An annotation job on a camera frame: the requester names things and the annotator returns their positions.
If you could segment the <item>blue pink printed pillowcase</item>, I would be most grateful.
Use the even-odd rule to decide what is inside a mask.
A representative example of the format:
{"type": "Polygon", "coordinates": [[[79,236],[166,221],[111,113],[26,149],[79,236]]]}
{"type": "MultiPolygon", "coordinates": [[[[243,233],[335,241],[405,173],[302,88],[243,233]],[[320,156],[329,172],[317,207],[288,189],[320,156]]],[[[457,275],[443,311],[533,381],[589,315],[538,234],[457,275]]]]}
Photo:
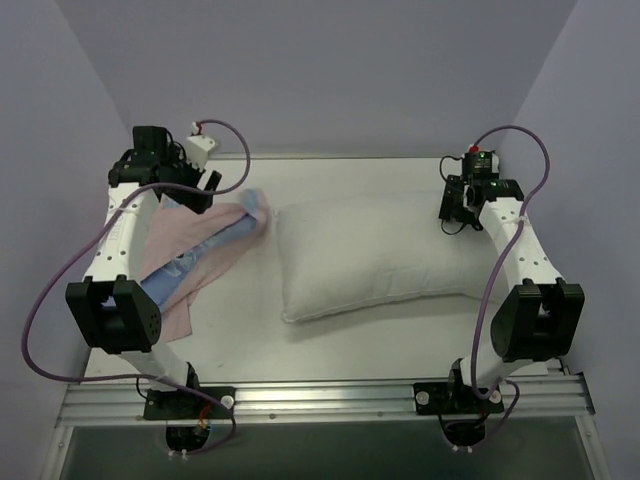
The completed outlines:
{"type": "Polygon", "coordinates": [[[159,307],[163,342],[192,334],[189,308],[199,291],[260,241],[269,218],[260,189],[238,192],[201,215],[162,200],[146,239],[140,285],[159,307]]]}

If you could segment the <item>white pillow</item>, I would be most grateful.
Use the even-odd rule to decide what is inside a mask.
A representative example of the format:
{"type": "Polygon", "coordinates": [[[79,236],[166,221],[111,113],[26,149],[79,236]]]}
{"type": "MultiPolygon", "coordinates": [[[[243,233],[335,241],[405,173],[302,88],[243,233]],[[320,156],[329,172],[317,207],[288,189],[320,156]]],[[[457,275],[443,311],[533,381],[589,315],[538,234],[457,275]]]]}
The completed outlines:
{"type": "Polygon", "coordinates": [[[420,297],[479,299],[498,258],[484,231],[445,234],[434,191],[298,203],[275,213],[286,323],[420,297]]]}

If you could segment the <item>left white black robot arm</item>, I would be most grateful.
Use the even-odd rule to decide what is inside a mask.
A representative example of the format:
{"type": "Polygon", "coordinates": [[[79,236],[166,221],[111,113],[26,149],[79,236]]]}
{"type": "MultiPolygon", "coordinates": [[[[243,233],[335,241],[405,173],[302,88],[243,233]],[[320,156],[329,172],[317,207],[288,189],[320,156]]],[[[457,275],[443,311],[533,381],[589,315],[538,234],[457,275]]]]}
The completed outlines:
{"type": "Polygon", "coordinates": [[[161,312],[141,286],[142,257],[154,214],[168,197],[195,214],[211,207],[221,176],[198,186],[217,142],[194,124],[176,142],[164,127],[137,126],[133,146],[108,173],[106,231],[80,282],[65,299],[87,344],[117,355],[168,392],[166,408],[179,419],[194,417],[202,395],[193,367],[161,341],[161,312]]]}

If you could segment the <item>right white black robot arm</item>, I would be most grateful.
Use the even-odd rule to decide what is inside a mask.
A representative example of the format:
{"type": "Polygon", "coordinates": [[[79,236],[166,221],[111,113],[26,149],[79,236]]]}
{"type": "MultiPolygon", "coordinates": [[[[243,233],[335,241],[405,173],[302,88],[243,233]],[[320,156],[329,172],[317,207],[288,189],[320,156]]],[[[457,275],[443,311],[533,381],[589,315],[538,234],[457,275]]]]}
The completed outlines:
{"type": "Polygon", "coordinates": [[[460,378],[443,390],[447,406],[464,413],[513,372],[567,354],[585,294],[553,266],[527,215],[528,197],[516,181],[500,176],[494,152],[472,145],[459,160],[460,173],[444,179],[438,217],[488,234],[498,253],[471,353],[459,362],[460,378]],[[491,320],[488,341],[482,341],[484,310],[499,275],[509,292],[491,320]]]}

